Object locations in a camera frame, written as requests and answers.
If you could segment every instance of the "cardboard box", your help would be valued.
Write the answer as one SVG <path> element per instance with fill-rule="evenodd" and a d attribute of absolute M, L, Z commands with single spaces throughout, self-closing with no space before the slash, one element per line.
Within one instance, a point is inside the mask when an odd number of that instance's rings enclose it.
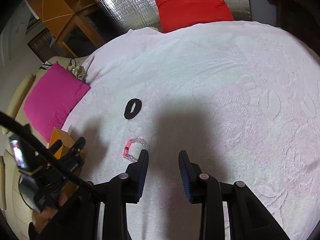
<path fill-rule="evenodd" d="M 62 131 L 58 128 L 54 128 L 52 135 L 51 135 L 51 139 L 49 142 L 49 148 L 57 141 L 57 140 L 61 140 L 62 142 L 62 146 L 60 147 L 60 149 L 54 154 L 54 156 L 57 159 L 60 159 L 61 157 L 63 157 L 65 154 L 68 153 L 68 150 L 74 145 L 75 141 L 71 138 L 71 136 L 65 132 Z M 82 157 L 82 159 L 84 158 L 84 152 L 81 151 L 80 152 L 80 156 Z M 76 175 L 80 174 L 80 170 L 78 170 L 77 172 L 75 172 Z M 71 197 L 71 195 L 76 191 L 77 186 L 76 184 L 74 184 L 71 181 L 68 181 L 67 184 L 63 187 L 63 192 L 67 195 L 67 197 Z"/>

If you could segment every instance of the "black ring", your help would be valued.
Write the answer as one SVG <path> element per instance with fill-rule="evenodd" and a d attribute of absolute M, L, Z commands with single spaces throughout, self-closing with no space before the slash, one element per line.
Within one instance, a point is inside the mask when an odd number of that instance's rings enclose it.
<path fill-rule="evenodd" d="M 136 105 L 134 106 L 134 110 L 131 112 L 131 109 L 134 103 L 136 103 Z M 133 98 L 129 100 L 129 102 L 125 107 L 124 118 L 130 120 L 136 117 L 136 115 L 140 112 L 141 107 L 142 107 L 142 102 L 140 99 Z"/>

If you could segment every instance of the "white blanket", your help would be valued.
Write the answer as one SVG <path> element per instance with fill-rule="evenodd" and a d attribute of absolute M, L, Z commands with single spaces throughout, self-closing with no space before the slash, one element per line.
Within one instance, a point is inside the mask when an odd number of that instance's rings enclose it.
<path fill-rule="evenodd" d="M 290 239 L 309 236 L 320 219 L 320 69 L 305 44 L 268 25 L 219 22 L 129 31 L 94 55 L 92 89 L 63 129 L 85 137 L 81 177 L 94 183 L 126 170 L 129 139 L 148 143 L 142 198 L 127 205 L 133 240 L 198 238 L 200 206 L 184 196 L 182 149 L 219 181 L 244 181 Z M 142 109 L 127 120 L 132 98 Z"/>

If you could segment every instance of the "metal screw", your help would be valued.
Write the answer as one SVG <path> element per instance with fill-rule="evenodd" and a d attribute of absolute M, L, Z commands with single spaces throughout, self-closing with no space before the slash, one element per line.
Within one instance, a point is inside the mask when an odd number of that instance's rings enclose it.
<path fill-rule="evenodd" d="M 129 175 L 126 174 L 126 173 L 121 173 L 121 174 L 119 174 L 119 178 L 120 178 L 120 179 L 127 179 L 128 177 L 129 177 Z"/>
<path fill-rule="evenodd" d="M 200 177 L 200 179 L 203 179 L 203 180 L 209 179 L 209 175 L 206 174 L 206 173 L 201 173 L 201 174 L 199 175 L 199 177 Z"/>
<path fill-rule="evenodd" d="M 244 183 L 243 181 L 241 181 L 241 180 L 238 180 L 238 181 L 236 182 L 236 185 L 237 185 L 238 187 L 244 187 L 244 186 L 245 186 L 245 183 Z"/>

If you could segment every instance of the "silver foil sheet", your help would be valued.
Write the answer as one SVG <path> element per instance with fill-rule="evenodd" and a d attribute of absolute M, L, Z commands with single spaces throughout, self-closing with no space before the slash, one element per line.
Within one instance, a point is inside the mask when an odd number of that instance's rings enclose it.
<path fill-rule="evenodd" d="M 146 26 L 161 29 L 155 0 L 97 0 L 122 32 Z M 225 0 L 234 20 L 251 21 L 249 0 Z"/>

